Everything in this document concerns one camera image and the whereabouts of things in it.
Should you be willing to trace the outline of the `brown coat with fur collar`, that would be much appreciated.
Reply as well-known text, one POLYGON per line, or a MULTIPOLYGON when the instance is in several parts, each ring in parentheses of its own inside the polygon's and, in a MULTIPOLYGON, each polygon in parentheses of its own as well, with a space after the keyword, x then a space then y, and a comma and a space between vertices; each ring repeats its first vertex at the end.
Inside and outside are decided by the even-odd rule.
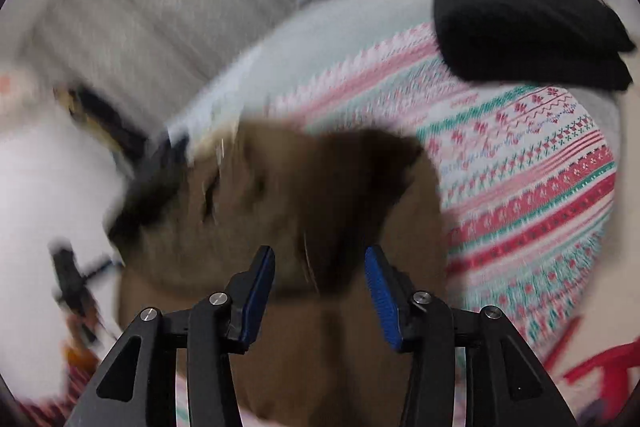
POLYGON ((269 246, 276 276, 258 338, 231 360, 241 409, 283 426, 395 426, 410 360, 383 337, 363 259, 378 245, 444 293, 437 184, 412 136, 244 120, 186 160, 160 221, 119 253, 117 323, 192 307, 269 246))

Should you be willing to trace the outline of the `hanging dark clothes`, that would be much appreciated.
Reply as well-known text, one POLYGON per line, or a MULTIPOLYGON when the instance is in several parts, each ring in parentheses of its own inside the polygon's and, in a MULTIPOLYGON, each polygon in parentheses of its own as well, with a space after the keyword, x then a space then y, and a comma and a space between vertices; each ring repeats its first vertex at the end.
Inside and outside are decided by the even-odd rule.
POLYGON ((136 168, 146 152, 149 137, 98 92, 85 83, 60 84, 53 88, 55 100, 70 118, 105 145, 115 157, 136 168))

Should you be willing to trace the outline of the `red plastic stool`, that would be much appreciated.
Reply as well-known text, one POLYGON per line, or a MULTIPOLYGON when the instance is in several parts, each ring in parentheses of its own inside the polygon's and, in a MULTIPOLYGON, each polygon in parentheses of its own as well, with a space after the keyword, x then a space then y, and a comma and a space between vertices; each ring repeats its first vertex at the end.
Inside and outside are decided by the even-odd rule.
POLYGON ((544 359, 544 368, 570 407, 578 426, 611 426, 620 413, 631 413, 639 399, 639 338, 608 347, 569 369, 561 361, 582 326, 578 315, 544 359))

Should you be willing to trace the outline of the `folded dark garment on bed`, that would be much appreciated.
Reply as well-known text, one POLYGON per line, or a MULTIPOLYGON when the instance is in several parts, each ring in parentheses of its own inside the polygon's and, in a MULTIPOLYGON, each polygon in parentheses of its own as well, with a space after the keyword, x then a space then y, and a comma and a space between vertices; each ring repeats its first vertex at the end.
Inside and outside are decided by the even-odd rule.
POLYGON ((105 220, 110 242, 122 254, 137 243, 143 228, 160 221, 186 174, 186 153, 190 138, 184 134, 177 142, 166 136, 153 152, 140 162, 122 200, 105 220))

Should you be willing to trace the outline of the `patterned knit bedspread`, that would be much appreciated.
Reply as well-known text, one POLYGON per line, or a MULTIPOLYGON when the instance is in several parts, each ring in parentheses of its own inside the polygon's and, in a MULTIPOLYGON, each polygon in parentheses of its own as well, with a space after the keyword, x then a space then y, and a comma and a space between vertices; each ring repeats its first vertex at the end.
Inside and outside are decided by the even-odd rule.
POLYGON ((252 109, 309 131, 414 134, 439 172, 457 305, 506 311, 537 355, 574 317, 614 202, 616 104, 579 89, 472 84, 436 42, 433 0, 320 0, 215 78, 169 124, 202 139, 252 109))

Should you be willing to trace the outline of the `grey dotted curtain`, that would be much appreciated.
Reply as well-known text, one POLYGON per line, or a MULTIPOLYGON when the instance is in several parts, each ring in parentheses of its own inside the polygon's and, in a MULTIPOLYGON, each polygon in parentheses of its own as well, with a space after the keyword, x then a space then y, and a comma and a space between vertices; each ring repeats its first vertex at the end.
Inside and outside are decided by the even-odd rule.
POLYGON ((154 132, 292 9, 291 0, 50 0, 20 60, 47 83, 88 84, 154 132))

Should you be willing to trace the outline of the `black sweater on bed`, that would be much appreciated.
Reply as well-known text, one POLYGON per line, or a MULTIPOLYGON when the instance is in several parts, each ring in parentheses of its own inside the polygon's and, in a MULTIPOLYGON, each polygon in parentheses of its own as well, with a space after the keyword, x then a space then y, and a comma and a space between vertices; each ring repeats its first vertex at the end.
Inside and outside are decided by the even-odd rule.
POLYGON ((625 91, 636 46, 600 0, 434 0, 440 53, 460 79, 625 91))

